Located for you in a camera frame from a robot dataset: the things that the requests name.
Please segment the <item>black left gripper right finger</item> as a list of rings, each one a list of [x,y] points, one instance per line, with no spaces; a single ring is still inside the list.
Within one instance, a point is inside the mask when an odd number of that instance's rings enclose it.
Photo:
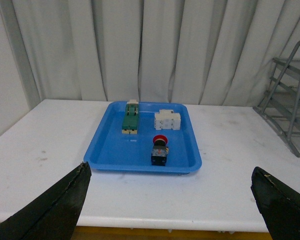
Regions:
[[[300,240],[300,193],[258,166],[250,188],[272,239]]]

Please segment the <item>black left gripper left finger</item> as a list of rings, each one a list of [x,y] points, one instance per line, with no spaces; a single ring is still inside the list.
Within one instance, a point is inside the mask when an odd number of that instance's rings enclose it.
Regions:
[[[85,203],[91,168],[87,162],[0,223],[0,240],[69,240]]]

